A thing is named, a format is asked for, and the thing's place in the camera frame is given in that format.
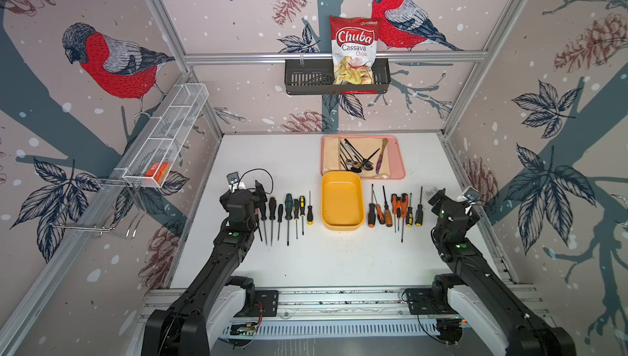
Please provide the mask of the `slim black yellow-capped screwdriver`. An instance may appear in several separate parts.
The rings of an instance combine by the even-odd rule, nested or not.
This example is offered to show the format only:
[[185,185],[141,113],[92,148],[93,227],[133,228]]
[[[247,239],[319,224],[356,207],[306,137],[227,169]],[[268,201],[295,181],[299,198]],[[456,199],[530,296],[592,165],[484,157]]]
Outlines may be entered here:
[[307,199],[307,224],[313,225],[312,192],[308,193]]

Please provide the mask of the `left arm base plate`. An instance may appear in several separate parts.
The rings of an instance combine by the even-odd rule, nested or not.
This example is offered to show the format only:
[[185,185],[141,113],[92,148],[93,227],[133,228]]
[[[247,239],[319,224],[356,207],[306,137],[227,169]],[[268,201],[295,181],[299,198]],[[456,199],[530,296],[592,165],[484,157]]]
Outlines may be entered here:
[[245,304],[235,315],[240,317],[276,317],[279,302],[277,290],[256,290],[245,292]]

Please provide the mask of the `thin black shaft screwdriver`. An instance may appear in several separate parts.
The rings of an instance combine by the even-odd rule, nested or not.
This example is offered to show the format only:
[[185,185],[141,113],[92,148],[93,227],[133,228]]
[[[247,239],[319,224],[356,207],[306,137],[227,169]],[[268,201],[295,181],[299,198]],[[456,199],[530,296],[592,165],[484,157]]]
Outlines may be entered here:
[[393,225],[395,231],[398,230],[398,226],[397,226],[397,209],[398,209],[397,194],[393,193],[391,195],[391,215],[392,215],[392,225]]

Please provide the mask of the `green black handle screwdriver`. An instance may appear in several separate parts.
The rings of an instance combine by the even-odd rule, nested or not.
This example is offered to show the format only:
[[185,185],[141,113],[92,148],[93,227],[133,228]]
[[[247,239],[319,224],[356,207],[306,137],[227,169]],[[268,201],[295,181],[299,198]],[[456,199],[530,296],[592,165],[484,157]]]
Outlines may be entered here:
[[286,245],[289,246],[289,230],[290,230],[290,222],[293,218],[292,212],[294,210],[294,200],[291,193],[286,194],[285,199],[285,211],[286,211]]

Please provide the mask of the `orange black large screwdriver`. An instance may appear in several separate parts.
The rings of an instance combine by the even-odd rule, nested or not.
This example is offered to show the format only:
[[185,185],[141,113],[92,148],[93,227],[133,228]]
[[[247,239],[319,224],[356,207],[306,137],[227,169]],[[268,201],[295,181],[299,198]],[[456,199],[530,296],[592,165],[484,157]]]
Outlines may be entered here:
[[400,226],[402,230],[402,238],[401,241],[404,241],[404,233],[405,226],[407,221],[407,212],[408,212],[408,204],[409,204],[409,195],[407,193],[403,193],[401,196],[401,200],[399,202],[399,217],[400,217]]

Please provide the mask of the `black yellow-capped small screwdriver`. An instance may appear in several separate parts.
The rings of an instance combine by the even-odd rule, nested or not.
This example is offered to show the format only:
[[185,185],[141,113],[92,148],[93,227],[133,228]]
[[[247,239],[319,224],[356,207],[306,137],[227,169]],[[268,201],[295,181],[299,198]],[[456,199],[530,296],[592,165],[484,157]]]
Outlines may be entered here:
[[412,194],[409,195],[407,200],[407,216],[406,216],[406,226],[411,227],[413,225],[413,210],[411,204]]

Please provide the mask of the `black yellow right-end screwdriver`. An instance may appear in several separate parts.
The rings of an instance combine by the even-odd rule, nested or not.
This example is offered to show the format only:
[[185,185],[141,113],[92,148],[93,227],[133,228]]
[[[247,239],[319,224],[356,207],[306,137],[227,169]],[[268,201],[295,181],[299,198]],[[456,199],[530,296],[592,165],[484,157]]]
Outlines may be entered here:
[[423,225],[423,220],[424,220],[424,206],[423,206],[423,188],[420,188],[420,201],[419,204],[417,205],[416,211],[415,211],[415,216],[414,216],[414,222],[415,222],[415,226],[417,227],[421,227]]

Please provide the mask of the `orange black small screwdriver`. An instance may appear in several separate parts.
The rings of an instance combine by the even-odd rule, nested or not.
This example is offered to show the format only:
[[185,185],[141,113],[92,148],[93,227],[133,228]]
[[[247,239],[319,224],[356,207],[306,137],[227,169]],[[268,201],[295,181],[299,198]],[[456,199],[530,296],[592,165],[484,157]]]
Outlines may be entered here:
[[377,198],[376,198],[375,194],[373,194],[373,197],[374,197],[374,200],[375,200],[376,218],[377,218],[379,224],[385,225],[384,212],[382,211],[381,205],[377,202]]

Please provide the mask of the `black ribbed handle screwdriver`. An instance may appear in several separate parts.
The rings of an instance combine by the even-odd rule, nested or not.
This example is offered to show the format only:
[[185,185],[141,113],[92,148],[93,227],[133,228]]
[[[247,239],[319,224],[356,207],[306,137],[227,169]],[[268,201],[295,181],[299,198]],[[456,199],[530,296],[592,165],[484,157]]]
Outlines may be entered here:
[[280,204],[278,206],[278,212],[277,212],[277,222],[278,222],[277,241],[281,240],[281,223],[282,223],[283,215],[284,215],[284,205]]

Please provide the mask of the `amber handle black screwdriver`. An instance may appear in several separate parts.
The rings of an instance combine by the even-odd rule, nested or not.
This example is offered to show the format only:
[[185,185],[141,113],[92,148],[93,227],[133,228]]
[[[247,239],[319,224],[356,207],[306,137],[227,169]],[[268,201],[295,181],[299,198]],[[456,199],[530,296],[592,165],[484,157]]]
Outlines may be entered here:
[[384,223],[388,228],[392,228],[393,218],[392,218],[391,211],[389,209],[389,203],[387,201],[387,194],[385,191],[385,187],[383,187],[383,194],[384,194]]

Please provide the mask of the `black orange stubby screwdriver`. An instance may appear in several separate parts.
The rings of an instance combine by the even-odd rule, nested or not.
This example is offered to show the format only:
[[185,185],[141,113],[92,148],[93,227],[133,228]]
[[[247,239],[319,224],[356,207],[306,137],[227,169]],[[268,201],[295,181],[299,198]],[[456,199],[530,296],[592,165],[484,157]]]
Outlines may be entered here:
[[375,190],[374,185],[371,185],[371,202],[369,204],[369,210],[367,214],[367,224],[369,228],[374,228],[377,221],[377,205],[375,202]]

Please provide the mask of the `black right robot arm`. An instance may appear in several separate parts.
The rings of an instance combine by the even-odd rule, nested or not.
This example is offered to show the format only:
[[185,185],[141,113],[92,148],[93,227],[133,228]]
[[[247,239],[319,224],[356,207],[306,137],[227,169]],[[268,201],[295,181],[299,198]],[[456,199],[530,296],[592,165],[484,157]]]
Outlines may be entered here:
[[434,278],[438,302],[461,315],[494,355],[575,355],[572,337],[521,302],[466,237],[479,221],[471,203],[455,201],[441,189],[428,204],[437,217],[433,244],[452,272]]

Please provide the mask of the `large yellow black screwdriver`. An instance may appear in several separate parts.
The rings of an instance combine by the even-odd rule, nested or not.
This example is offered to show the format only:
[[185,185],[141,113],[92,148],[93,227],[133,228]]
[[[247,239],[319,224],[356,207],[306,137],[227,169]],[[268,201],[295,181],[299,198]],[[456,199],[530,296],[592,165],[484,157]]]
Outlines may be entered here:
[[306,215],[306,198],[304,196],[300,196],[299,198],[299,215],[301,218],[301,232],[302,236],[304,236],[304,222]]

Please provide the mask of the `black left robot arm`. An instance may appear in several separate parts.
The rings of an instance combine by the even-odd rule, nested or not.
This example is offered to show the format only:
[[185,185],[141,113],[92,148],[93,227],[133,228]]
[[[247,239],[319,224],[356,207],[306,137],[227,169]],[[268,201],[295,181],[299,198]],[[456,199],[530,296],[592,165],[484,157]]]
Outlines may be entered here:
[[222,330],[253,300],[254,284],[232,274],[244,261],[258,230],[255,210],[267,201],[263,184],[234,187],[220,197],[227,212],[214,249],[191,285],[167,310],[148,318],[142,355],[209,355]]

